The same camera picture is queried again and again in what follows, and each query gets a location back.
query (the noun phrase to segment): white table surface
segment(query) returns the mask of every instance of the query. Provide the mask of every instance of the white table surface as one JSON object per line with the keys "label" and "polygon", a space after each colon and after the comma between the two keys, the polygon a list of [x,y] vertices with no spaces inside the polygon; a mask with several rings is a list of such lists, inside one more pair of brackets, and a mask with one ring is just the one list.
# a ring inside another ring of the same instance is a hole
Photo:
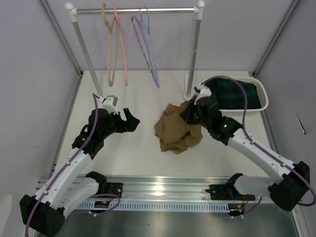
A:
{"label": "white table surface", "polygon": [[[156,88],[149,71],[129,71],[125,86],[124,71],[117,71],[113,87],[104,87],[107,95],[118,97],[117,108],[129,108],[141,123],[133,133],[112,134],[91,164],[81,174],[97,171],[104,175],[169,176],[169,177],[229,177],[239,172],[250,176],[266,174],[244,155],[212,139],[202,128],[203,139],[197,146],[176,155],[161,152],[154,125],[171,103],[180,105],[184,94],[185,71],[159,71],[160,89]],[[106,71],[96,72],[98,79]],[[194,84],[215,75],[247,77],[248,72],[195,71]],[[92,93],[96,93],[89,71],[84,72],[72,111],[57,168],[65,161],[71,144],[87,124],[94,109]],[[241,122],[241,116],[234,116]],[[260,113],[246,117],[247,130],[269,146]]]}

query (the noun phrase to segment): metal frame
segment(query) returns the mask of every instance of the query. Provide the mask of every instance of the metal frame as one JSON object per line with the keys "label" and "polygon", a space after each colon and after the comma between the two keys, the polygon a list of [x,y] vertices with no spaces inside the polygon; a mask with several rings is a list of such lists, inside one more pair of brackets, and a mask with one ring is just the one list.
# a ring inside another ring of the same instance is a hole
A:
{"label": "metal frame", "polygon": [[[185,96],[190,96],[191,95],[191,89],[192,89],[192,83],[193,83],[193,75],[194,75],[194,69],[195,69],[195,63],[196,63],[196,56],[197,56],[197,49],[198,49],[198,37],[199,37],[199,30],[200,30],[200,25],[201,25],[201,20],[203,16],[203,8],[205,6],[205,3],[202,0],[199,0],[197,2],[197,5],[194,7],[186,7],[186,8],[126,8],[126,9],[118,9],[117,12],[119,14],[131,14],[131,13],[139,13],[141,12],[150,12],[150,13],[196,13],[196,28],[195,28],[195,38],[194,38],[194,46],[193,46],[193,54],[192,54],[192,59],[191,59],[191,68],[189,72],[189,81],[187,85],[187,89],[185,92]],[[97,90],[98,95],[103,96],[100,84],[98,82],[98,78],[95,74],[95,70],[93,68],[89,53],[87,51],[87,48],[84,43],[84,39],[81,34],[81,30],[77,21],[77,16],[78,15],[98,15],[102,14],[102,9],[76,9],[71,3],[67,3],[65,5],[65,8],[69,12],[69,16],[71,19],[71,22],[73,23],[73,27],[75,29],[77,38],[79,40],[81,49],[83,51],[85,60],[87,62],[89,71],[91,73],[91,77],[93,80],[93,83],[95,85],[95,88]],[[106,9],[105,12],[107,14],[114,14],[113,9]]]}
{"label": "metal frame", "polygon": [[46,14],[47,16],[47,19],[48,21],[50,22],[52,28],[53,28],[53,31],[55,32],[57,38],[59,39],[62,47],[64,48],[69,60],[71,61],[76,73],[78,74],[78,76],[81,78],[81,75],[82,75],[82,71],[80,70],[80,67],[79,67],[79,64],[74,56],[74,53],[72,52],[67,40],[66,40],[66,37],[63,33],[63,31],[61,30],[59,24],[58,24],[58,21],[52,11],[52,9],[50,8],[47,0],[38,0],[39,4],[41,5],[44,13]]}
{"label": "metal frame", "polygon": [[[79,175],[70,185],[69,190],[82,182],[84,175]],[[107,175],[107,182],[123,183],[122,199],[129,201],[165,201],[165,202],[205,202],[210,194],[204,192],[210,184],[225,184],[229,177],[162,177],[162,176],[116,176]],[[39,180],[37,190],[46,179]],[[273,203],[265,198],[263,203]]]}
{"label": "metal frame", "polygon": [[70,105],[70,108],[69,108],[69,113],[67,114],[66,122],[65,122],[65,124],[63,126],[63,132],[62,132],[62,134],[60,135],[60,138],[59,138],[59,143],[58,143],[56,152],[54,154],[54,160],[52,161],[52,163],[50,165],[50,171],[49,171],[49,174],[48,174],[48,178],[50,178],[52,176],[52,174],[54,172],[54,169],[56,167],[57,160],[59,158],[59,154],[60,154],[61,148],[63,146],[64,138],[66,136],[66,131],[67,131],[67,128],[68,128],[70,117],[71,117],[71,114],[72,114],[73,109],[74,109],[74,105],[75,105],[75,101],[76,101],[76,98],[77,98],[77,95],[78,95],[78,91],[79,91],[79,88],[80,88],[81,80],[82,80],[82,78],[79,79],[79,81],[78,81],[78,83],[76,85],[75,94],[74,94],[74,96],[71,99],[71,105]]}
{"label": "metal frame", "polygon": [[273,36],[272,40],[270,41],[270,44],[268,48],[266,49],[265,53],[263,54],[259,64],[257,65],[255,71],[253,72],[253,76],[256,78],[262,69],[264,63],[266,62],[267,58],[270,56],[272,50],[274,49],[275,45],[279,41],[282,33],[284,32],[286,26],[288,25],[290,19],[292,18],[295,10],[298,8],[299,3],[301,0],[293,0],[291,3],[291,6],[289,7],[288,11],[286,12],[283,20],[281,21],[275,35]]}
{"label": "metal frame", "polygon": [[[277,146],[277,143],[273,135],[273,131],[271,129],[271,123],[269,121],[269,116],[267,114],[267,111],[264,110],[260,112],[260,114],[261,114],[264,127],[266,129],[269,145],[274,152],[279,154],[279,148]],[[292,213],[293,213],[295,225],[299,232],[300,237],[311,237],[312,236],[311,231],[307,225],[302,206],[296,205],[296,207],[292,210]]]}

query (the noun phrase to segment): black bracket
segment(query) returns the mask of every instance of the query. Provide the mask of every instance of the black bracket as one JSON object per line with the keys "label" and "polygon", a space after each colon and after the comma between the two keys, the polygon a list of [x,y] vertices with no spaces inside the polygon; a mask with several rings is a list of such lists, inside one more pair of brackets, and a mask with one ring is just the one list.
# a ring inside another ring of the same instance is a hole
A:
{"label": "black bracket", "polygon": [[[293,165],[294,170],[310,183],[310,167],[302,161]],[[270,198],[278,207],[291,211],[308,191],[308,187],[293,172],[283,174],[282,177],[279,184],[268,187]]]}
{"label": "black bracket", "polygon": [[244,205],[236,205],[236,203],[228,203],[228,209],[230,212],[227,214],[230,216],[240,216],[245,213],[245,206]]}
{"label": "black bracket", "polygon": [[212,200],[243,201],[244,196],[246,196],[249,201],[254,201],[256,199],[254,195],[242,195],[234,188],[234,183],[240,176],[242,176],[241,173],[236,173],[226,182],[226,184],[211,184],[209,189],[205,191],[211,194]]}
{"label": "black bracket", "polygon": [[[25,225],[36,202],[35,196],[28,195],[24,195],[20,201],[22,220]],[[33,214],[30,227],[45,236],[52,237],[60,231],[64,222],[65,216],[62,208],[55,210],[49,206],[49,203],[40,202]]]}
{"label": "black bracket", "polygon": [[123,183],[108,183],[106,176],[95,171],[86,174],[86,177],[94,179],[99,184],[96,194],[115,194],[119,198],[122,197]]}
{"label": "black bracket", "polygon": [[[122,120],[120,113],[109,114],[105,109],[98,109],[98,118],[95,130],[88,144],[83,148],[85,154],[89,154],[92,159],[103,148],[104,140],[113,133],[133,132],[137,128],[140,120],[135,118],[129,109],[123,109],[126,121]],[[90,135],[95,121],[96,110],[91,112],[89,123],[85,125],[78,137],[76,137],[72,148],[80,148]]]}

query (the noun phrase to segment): metal pole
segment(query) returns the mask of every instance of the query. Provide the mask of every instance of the metal pole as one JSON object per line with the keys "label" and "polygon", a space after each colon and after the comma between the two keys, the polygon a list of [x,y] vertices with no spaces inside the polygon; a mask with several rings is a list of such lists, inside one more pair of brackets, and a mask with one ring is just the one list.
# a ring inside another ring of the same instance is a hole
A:
{"label": "metal pole", "polygon": [[[147,13],[146,8],[140,9],[142,13]],[[188,8],[149,8],[148,11],[150,13],[196,13],[197,8],[196,7],[188,7]],[[119,14],[137,14],[139,13],[139,9],[117,9],[117,12]],[[114,14],[113,9],[106,9],[106,14]],[[96,9],[77,9],[77,15],[99,15],[102,14],[102,9],[96,8]]]}
{"label": "metal pole", "polygon": [[192,83],[193,83],[193,75],[194,75],[194,69],[196,65],[196,57],[197,57],[197,50],[198,50],[198,37],[199,37],[199,29],[201,26],[201,20],[196,20],[196,29],[195,29],[195,38],[194,38],[194,44],[193,44],[193,54],[192,54],[192,60],[191,60],[191,67],[189,72],[189,80],[188,80],[188,87],[186,95],[191,95],[191,89],[192,89]]}
{"label": "metal pole", "polygon": [[68,55],[71,63],[73,64],[73,67],[75,68],[75,71],[77,72],[77,74],[79,75],[79,77],[81,77],[81,70],[80,70],[80,67],[79,67],[79,64],[74,56],[74,53],[72,52],[67,40],[66,40],[66,37],[64,36],[59,24],[58,24],[58,21],[56,20],[56,17],[53,13],[53,11],[51,10],[47,0],[38,0],[42,9],[44,10],[52,28],[53,28],[53,31],[55,32],[56,36],[58,37],[62,47],[64,48],[66,54]]}
{"label": "metal pole", "polygon": [[92,65],[92,62],[91,62],[91,59],[90,59],[88,50],[87,50],[87,48],[86,48],[86,46],[85,46],[85,43],[84,43],[84,40],[83,40],[83,37],[82,37],[82,34],[81,34],[81,30],[80,30],[79,25],[78,25],[77,18],[76,18],[76,16],[74,16],[74,15],[72,14],[72,11],[74,10],[74,6],[73,6],[71,3],[67,3],[67,4],[65,5],[65,8],[66,8],[66,9],[68,10],[68,12],[69,12],[69,15],[70,15],[70,18],[71,18],[71,22],[73,23],[73,27],[74,27],[74,29],[75,29],[77,38],[78,38],[78,40],[79,40],[79,43],[80,43],[80,46],[81,46],[81,49],[82,49],[82,52],[83,52],[85,61],[87,62],[89,71],[90,71],[90,73],[91,73],[91,77],[92,77],[94,86],[95,86],[95,88],[96,88],[96,90],[97,90],[97,94],[98,94],[99,96],[103,96],[103,93],[102,93],[102,90],[101,90],[101,87],[100,87],[100,84],[99,84],[97,75],[95,74],[95,70],[94,70],[94,68],[93,68],[93,65]]}
{"label": "metal pole", "polygon": [[282,20],[280,26],[278,27],[275,35],[273,36],[267,50],[265,51],[264,55],[262,56],[259,64],[257,65],[255,71],[253,72],[254,77],[256,78],[260,72],[260,70],[262,69],[264,63],[266,62],[267,58],[269,57],[270,53],[272,52],[272,50],[274,49],[274,46],[276,45],[276,43],[278,42],[278,40],[280,39],[285,27],[287,26],[288,22],[290,21],[294,11],[297,9],[298,4],[301,2],[301,0],[293,0],[289,10],[287,11],[284,19]]}
{"label": "metal pole", "polygon": [[191,67],[189,72],[189,80],[188,80],[188,87],[185,94],[185,97],[191,96],[191,89],[192,89],[192,83],[193,83],[193,75],[194,75],[194,69],[196,65],[196,57],[197,57],[197,50],[198,50],[198,37],[199,37],[199,30],[201,27],[201,20],[203,16],[203,7],[205,6],[205,3],[203,1],[197,2],[197,19],[196,19],[196,28],[195,28],[195,37],[194,37],[194,44],[193,44],[193,54],[192,54],[192,60],[191,60]]}

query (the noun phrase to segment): clothes hanger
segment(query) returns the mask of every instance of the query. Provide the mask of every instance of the clothes hanger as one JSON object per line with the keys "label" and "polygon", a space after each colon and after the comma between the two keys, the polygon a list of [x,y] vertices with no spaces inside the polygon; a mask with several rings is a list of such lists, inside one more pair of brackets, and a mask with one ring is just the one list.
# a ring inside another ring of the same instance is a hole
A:
{"label": "clothes hanger", "polygon": [[[146,35],[146,32],[147,29],[146,29],[146,26],[144,25],[144,23],[142,23],[142,12],[141,12],[141,9],[139,8],[139,12],[140,12],[140,18],[141,20],[139,20],[136,16],[132,16],[131,18],[131,22],[133,24],[133,28],[134,28],[134,31],[135,31],[135,34],[136,34],[136,37],[137,37],[137,40],[138,40],[138,43],[139,43],[139,46],[142,50],[142,53],[143,53],[143,56],[145,58],[145,61],[148,65],[148,68],[150,70],[150,72],[152,73],[153,75],[153,79],[155,81],[155,84],[158,88],[160,88],[160,84],[159,84],[159,80],[158,80],[158,73],[157,73],[157,70],[156,70],[156,66],[155,66],[155,63],[154,63],[154,56],[153,56],[153,53],[152,53],[152,50],[151,50],[151,47],[150,47],[150,44],[148,42],[148,39],[147,39],[147,35]],[[148,57],[149,57],[149,61],[147,60],[147,56],[144,52],[144,48],[141,44],[141,41],[140,41],[140,38],[138,36],[138,33],[137,33],[137,30],[136,30],[136,26],[134,24],[134,20],[136,21],[140,31],[141,31],[141,34],[142,34],[142,37],[143,37],[143,40],[144,40],[144,43],[145,43],[145,47],[146,47],[146,50],[147,50],[147,54],[148,54]]]}
{"label": "clothes hanger", "polygon": [[115,3],[113,3],[113,9],[114,9],[114,14],[115,18],[118,24],[118,29],[119,29],[119,36],[120,36],[120,43],[122,45],[122,52],[123,52],[123,58],[124,58],[124,68],[125,68],[125,84],[127,85],[128,82],[128,72],[127,72],[127,60],[126,60],[126,52],[125,52],[125,45],[124,45],[124,40],[123,40],[123,32],[122,32],[122,27],[120,24],[120,18],[117,12],[117,6]]}
{"label": "clothes hanger", "polygon": [[[109,31],[109,46],[108,46],[108,84],[109,86],[113,86],[114,79],[115,79],[115,72],[117,70],[117,62],[118,62],[118,52],[119,52],[119,29],[118,29],[118,23],[116,20],[116,17],[113,18],[112,23],[110,24],[109,21],[106,19],[105,15],[105,9],[106,5],[102,4],[102,18],[104,25],[108,28]],[[112,57],[112,32],[113,32],[113,26],[114,22],[116,23],[116,46],[115,46],[115,62],[114,62],[114,68],[112,72],[112,79],[111,79],[111,57]]]}
{"label": "clothes hanger", "polygon": [[[155,51],[154,51],[154,44],[153,44],[153,39],[152,39],[152,35],[150,34],[150,17],[149,17],[149,10],[147,8],[147,6],[145,6],[145,8],[147,9],[147,27],[145,26],[145,23],[144,21],[141,19],[141,22],[142,22],[142,25],[145,27],[145,30],[147,31],[147,33],[149,34],[149,40],[150,40],[150,43],[151,43],[151,46],[152,46],[152,53],[153,53],[153,61],[154,61],[154,66],[155,66],[155,69],[157,70],[157,65],[156,65],[156,57],[155,57]],[[157,81],[158,81],[158,84],[160,86],[160,81],[159,81],[159,77],[158,77],[158,73],[157,73]]]}

